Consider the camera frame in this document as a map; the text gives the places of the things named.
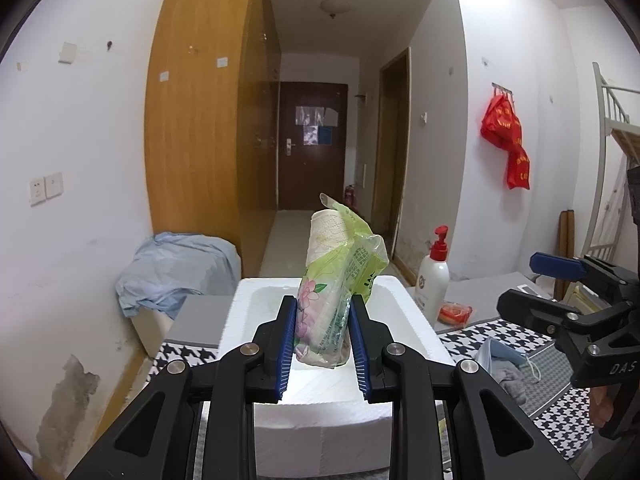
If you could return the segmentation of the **right hand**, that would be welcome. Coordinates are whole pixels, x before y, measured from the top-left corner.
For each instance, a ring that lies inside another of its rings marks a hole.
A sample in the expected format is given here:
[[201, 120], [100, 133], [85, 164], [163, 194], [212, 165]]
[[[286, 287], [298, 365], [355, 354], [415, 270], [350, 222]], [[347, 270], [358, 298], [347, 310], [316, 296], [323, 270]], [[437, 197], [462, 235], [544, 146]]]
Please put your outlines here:
[[613, 411], [613, 400], [608, 395], [608, 388], [596, 387], [589, 390], [589, 418], [593, 426], [602, 428], [610, 421]]

